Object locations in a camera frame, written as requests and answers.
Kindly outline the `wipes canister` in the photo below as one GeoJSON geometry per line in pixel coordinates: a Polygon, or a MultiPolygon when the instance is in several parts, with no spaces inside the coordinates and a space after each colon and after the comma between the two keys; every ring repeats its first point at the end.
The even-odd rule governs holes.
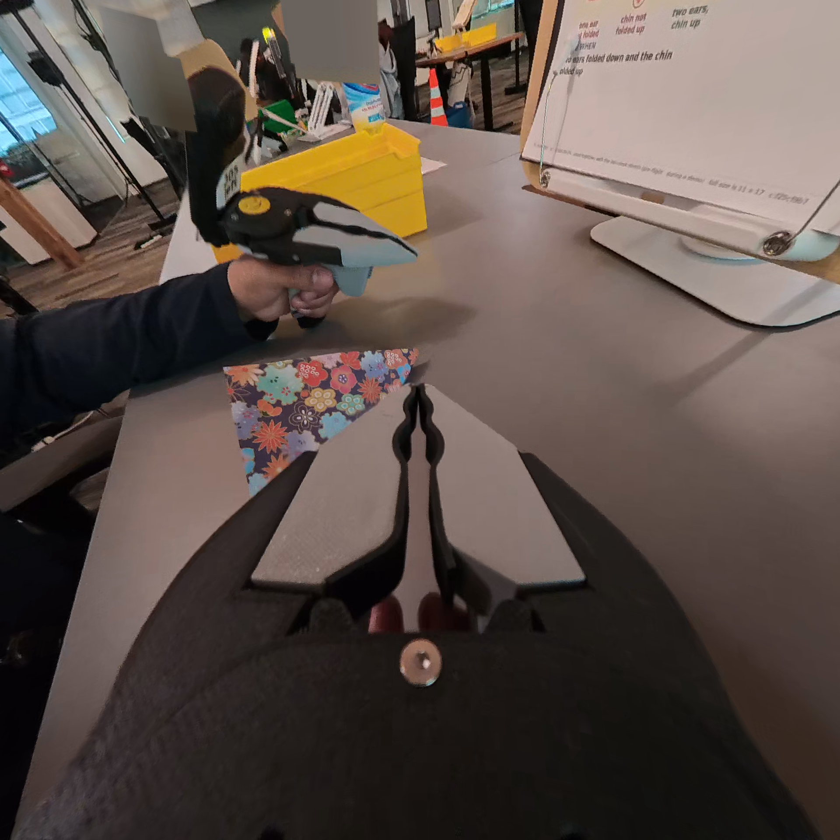
{"type": "Polygon", "coordinates": [[[378,133],[385,125],[385,108],[378,85],[343,82],[347,111],[357,133],[378,133]]]}

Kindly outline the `floral origami paper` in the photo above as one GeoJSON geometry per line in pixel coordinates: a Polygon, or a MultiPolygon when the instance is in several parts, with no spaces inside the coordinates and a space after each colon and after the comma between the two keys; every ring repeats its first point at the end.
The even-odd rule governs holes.
{"type": "Polygon", "coordinates": [[[401,389],[416,347],[352,350],[223,368],[248,494],[258,494],[401,389]]]}

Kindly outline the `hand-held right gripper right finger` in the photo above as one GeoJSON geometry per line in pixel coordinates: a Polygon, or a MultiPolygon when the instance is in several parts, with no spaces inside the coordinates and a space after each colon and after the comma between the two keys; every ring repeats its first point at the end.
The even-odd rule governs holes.
{"type": "Polygon", "coordinates": [[[504,601],[585,583],[517,447],[431,385],[417,388],[429,464],[436,580],[478,616],[504,601]]]}

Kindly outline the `wooden beam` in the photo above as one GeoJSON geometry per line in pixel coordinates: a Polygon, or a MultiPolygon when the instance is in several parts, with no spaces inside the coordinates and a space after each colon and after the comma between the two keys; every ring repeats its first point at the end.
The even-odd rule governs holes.
{"type": "Polygon", "coordinates": [[[6,178],[1,178],[1,208],[52,258],[68,270],[83,258],[6,178]]]}

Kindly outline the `grey chair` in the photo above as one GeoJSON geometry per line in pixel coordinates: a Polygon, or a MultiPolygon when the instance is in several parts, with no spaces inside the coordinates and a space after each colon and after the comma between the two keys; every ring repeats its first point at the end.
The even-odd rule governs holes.
{"type": "Polygon", "coordinates": [[[122,424],[123,416],[110,416],[80,425],[3,467],[1,511],[11,511],[79,470],[111,457],[122,424]]]}

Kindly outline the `yellow tray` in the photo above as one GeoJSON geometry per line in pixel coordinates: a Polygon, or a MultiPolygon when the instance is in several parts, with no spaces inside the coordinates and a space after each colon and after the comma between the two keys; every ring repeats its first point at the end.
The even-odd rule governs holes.
{"type": "Polygon", "coordinates": [[[481,26],[476,29],[463,30],[453,35],[435,38],[434,47],[440,53],[449,53],[460,49],[477,48],[497,38],[497,24],[481,26]]]}

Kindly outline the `black tripod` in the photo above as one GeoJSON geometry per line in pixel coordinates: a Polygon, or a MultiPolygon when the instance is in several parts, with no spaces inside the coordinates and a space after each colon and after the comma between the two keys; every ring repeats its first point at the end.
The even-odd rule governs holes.
{"type": "Polygon", "coordinates": [[[151,231],[150,237],[141,240],[137,249],[145,248],[151,244],[154,237],[163,238],[171,235],[175,225],[176,216],[172,213],[164,215],[160,208],[155,204],[152,196],[148,193],[145,187],[138,181],[134,173],[126,164],[125,160],[119,152],[119,148],[115,147],[94,115],[90,112],[85,102],[73,90],[67,81],[67,78],[61,71],[60,66],[56,63],[49,51],[43,47],[35,32],[28,25],[28,21],[23,16],[26,6],[16,8],[10,14],[17,25],[25,34],[27,40],[33,46],[32,49],[27,50],[27,63],[34,71],[38,79],[44,82],[47,86],[57,89],[62,97],[70,103],[71,107],[77,113],[80,121],[86,126],[89,132],[96,138],[96,142],[102,149],[107,159],[111,162],[113,167],[122,177],[127,188],[127,194],[139,196],[147,207],[156,216],[155,222],[149,222],[148,227],[151,231]]]}

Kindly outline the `background desk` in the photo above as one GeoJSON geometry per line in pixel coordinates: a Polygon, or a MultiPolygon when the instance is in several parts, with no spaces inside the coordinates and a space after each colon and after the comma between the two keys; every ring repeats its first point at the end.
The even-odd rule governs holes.
{"type": "Polygon", "coordinates": [[[529,87],[530,59],[523,32],[504,35],[475,47],[433,55],[415,55],[415,67],[428,69],[456,61],[478,70],[480,126],[485,131],[519,134],[529,87]]]}

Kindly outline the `white instruction sheet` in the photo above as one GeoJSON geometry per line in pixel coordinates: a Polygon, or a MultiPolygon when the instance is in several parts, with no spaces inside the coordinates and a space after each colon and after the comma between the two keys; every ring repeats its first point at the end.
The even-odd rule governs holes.
{"type": "Polygon", "coordinates": [[[838,232],[838,1],[565,2],[522,155],[838,232]]]}

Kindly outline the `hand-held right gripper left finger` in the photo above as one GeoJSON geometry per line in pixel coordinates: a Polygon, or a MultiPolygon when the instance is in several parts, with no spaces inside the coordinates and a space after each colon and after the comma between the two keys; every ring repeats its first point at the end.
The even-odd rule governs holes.
{"type": "Polygon", "coordinates": [[[403,385],[313,455],[251,574],[254,598],[340,602],[362,618],[400,583],[416,389],[403,385]]]}

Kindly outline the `yellow plastic bin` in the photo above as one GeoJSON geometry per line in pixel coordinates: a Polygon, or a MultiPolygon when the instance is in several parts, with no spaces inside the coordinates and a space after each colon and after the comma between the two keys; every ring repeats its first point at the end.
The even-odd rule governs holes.
{"type": "Polygon", "coordinates": [[[355,208],[412,247],[407,238],[427,228],[419,141],[389,124],[283,155],[241,177],[246,191],[279,187],[355,208]]]}

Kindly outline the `person's left hand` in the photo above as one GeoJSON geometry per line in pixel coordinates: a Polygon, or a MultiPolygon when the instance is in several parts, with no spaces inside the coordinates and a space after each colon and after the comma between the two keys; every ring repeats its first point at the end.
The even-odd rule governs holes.
{"type": "Polygon", "coordinates": [[[227,265],[227,283],[245,321],[271,322],[292,313],[322,319],[340,291],[325,266],[281,266],[251,256],[227,265]]]}

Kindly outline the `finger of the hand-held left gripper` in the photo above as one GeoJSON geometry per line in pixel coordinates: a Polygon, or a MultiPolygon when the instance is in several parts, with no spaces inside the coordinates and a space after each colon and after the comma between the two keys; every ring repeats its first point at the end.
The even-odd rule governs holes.
{"type": "Polygon", "coordinates": [[[363,228],[305,227],[297,231],[297,253],[315,263],[350,269],[398,266],[417,260],[415,249],[399,237],[363,228]]]}
{"type": "Polygon", "coordinates": [[[363,215],[357,209],[341,203],[317,201],[311,208],[314,221],[321,227],[333,228],[348,235],[366,236],[370,238],[389,239],[402,242],[401,238],[392,231],[384,228],[374,220],[363,215]]]}

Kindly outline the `wooden document stand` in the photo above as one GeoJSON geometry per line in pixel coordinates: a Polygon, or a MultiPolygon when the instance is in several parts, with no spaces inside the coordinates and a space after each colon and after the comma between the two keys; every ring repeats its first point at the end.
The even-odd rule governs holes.
{"type": "Polygon", "coordinates": [[[789,229],[765,217],[523,157],[564,3],[543,3],[534,49],[520,140],[530,185],[611,214],[593,227],[592,241],[737,322],[787,329],[836,316],[838,284],[808,268],[838,256],[838,232],[817,230],[811,219],[789,229]]]}

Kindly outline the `person's left forearm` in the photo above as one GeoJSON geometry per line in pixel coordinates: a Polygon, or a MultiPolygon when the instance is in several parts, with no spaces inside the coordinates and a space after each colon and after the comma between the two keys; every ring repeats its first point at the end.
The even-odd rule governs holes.
{"type": "Polygon", "coordinates": [[[126,295],[3,318],[2,465],[48,425],[267,340],[277,325],[278,318],[243,320],[226,265],[126,295]]]}

